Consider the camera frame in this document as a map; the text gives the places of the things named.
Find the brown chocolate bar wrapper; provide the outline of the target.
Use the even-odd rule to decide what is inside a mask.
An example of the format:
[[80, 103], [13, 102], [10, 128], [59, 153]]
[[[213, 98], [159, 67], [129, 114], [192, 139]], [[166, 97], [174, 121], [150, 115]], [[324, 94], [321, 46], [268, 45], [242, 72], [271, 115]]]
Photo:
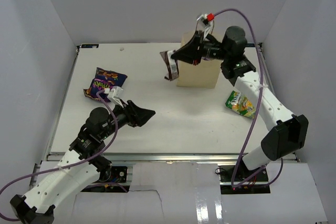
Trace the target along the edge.
[[164, 79], [173, 81], [179, 77], [179, 67], [177, 60], [172, 58], [172, 55], [175, 53], [175, 50], [163, 51], [160, 52], [160, 55], [167, 67], [167, 74]]

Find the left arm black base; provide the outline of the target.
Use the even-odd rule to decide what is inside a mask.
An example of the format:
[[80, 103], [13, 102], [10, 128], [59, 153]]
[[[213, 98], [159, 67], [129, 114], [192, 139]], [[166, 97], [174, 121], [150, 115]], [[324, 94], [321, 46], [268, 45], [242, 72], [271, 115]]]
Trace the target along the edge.
[[122, 185], [127, 182], [127, 175], [127, 166], [112, 164], [88, 190], [95, 193], [127, 193], [128, 187]]

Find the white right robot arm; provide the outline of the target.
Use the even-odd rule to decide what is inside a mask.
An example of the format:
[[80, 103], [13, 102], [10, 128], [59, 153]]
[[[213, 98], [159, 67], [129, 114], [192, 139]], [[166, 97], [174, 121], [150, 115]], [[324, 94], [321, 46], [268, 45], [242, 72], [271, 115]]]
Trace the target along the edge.
[[171, 54], [171, 59], [197, 65], [203, 58], [218, 59], [224, 77], [256, 108], [268, 133], [260, 146], [242, 157], [238, 177], [247, 182], [256, 175], [256, 169], [276, 161], [304, 147], [308, 119], [295, 115], [263, 84], [261, 72], [245, 56], [245, 31], [238, 26], [228, 27], [221, 42], [212, 35], [196, 31], [191, 40]]

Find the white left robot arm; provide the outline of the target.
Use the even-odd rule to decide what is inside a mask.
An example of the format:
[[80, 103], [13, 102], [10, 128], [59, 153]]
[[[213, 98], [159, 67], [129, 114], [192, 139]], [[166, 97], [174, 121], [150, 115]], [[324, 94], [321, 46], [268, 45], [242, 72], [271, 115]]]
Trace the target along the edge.
[[57, 166], [24, 195], [15, 195], [10, 205], [21, 223], [52, 223], [54, 210], [68, 197], [90, 184], [110, 178], [112, 163], [102, 152], [104, 140], [116, 137], [125, 125], [142, 127], [155, 111], [140, 108], [131, 100], [113, 109], [93, 109], [77, 138]]

